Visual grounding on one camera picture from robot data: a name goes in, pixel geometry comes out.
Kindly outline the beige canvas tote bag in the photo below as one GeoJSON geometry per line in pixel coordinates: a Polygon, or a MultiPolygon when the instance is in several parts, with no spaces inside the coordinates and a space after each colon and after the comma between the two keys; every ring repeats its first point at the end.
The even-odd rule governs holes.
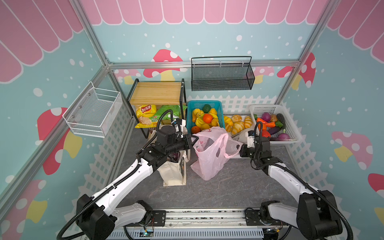
{"type": "Polygon", "coordinates": [[[189,161],[187,151],[180,151],[176,157],[179,157],[176,162],[166,161],[158,168],[164,187],[185,186],[187,184],[186,163],[189,161]]]}

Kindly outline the pink plastic grocery bag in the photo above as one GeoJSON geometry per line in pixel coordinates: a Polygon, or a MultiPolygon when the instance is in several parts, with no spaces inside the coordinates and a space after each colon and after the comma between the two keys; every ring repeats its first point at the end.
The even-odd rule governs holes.
{"type": "Polygon", "coordinates": [[[215,177],[229,159],[238,156],[243,145],[220,127],[203,130],[192,137],[198,139],[193,146],[198,160],[191,168],[205,181],[215,177]]]}

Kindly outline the red tomato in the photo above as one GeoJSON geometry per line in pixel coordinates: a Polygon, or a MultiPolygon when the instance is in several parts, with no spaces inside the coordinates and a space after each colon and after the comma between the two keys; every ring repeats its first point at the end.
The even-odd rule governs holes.
{"type": "Polygon", "coordinates": [[[266,130],[262,130],[262,137],[270,139],[271,134],[266,130]]]}

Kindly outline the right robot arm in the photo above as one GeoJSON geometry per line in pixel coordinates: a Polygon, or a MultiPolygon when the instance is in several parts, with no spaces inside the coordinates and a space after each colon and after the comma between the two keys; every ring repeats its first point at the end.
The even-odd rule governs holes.
{"type": "Polygon", "coordinates": [[[347,232],[347,239],[354,239],[354,233],[347,218],[338,209],[335,196],[327,190],[311,186],[291,171],[277,157],[273,157],[270,141],[264,137],[264,124],[258,122],[247,133],[247,144],[240,150],[241,157],[250,158],[251,167],[261,170],[276,180],[297,201],[297,207],[279,201],[266,201],[258,211],[247,208],[246,218],[257,220],[263,225],[274,222],[285,223],[298,229],[308,240],[324,240],[347,232]]]}

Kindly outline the orange carrot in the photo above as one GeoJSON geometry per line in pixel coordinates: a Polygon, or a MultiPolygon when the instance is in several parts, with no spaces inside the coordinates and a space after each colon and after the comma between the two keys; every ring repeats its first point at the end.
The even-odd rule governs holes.
{"type": "Polygon", "coordinates": [[[256,122],[258,123],[258,122],[260,122],[260,123],[262,123],[262,125],[263,125],[263,131],[266,131],[267,130],[267,128],[274,128],[274,127],[276,127],[276,123],[275,122],[266,122],[266,121],[264,121],[263,119],[261,119],[261,118],[257,118],[256,119],[256,122]]]}

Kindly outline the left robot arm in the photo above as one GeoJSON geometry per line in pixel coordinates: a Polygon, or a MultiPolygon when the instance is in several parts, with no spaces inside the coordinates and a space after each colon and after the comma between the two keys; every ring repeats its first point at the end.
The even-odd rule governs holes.
{"type": "Polygon", "coordinates": [[[165,116],[170,116],[171,124],[156,127],[154,136],[135,154],[134,163],[126,171],[99,192],[78,199],[76,214],[59,231],[58,240],[73,240],[83,235],[90,240],[105,240],[116,228],[148,224],[153,209],[144,201],[127,208],[118,205],[172,154],[191,149],[198,140],[184,133],[186,120],[174,118],[172,110],[165,111],[162,117],[165,116]]]}

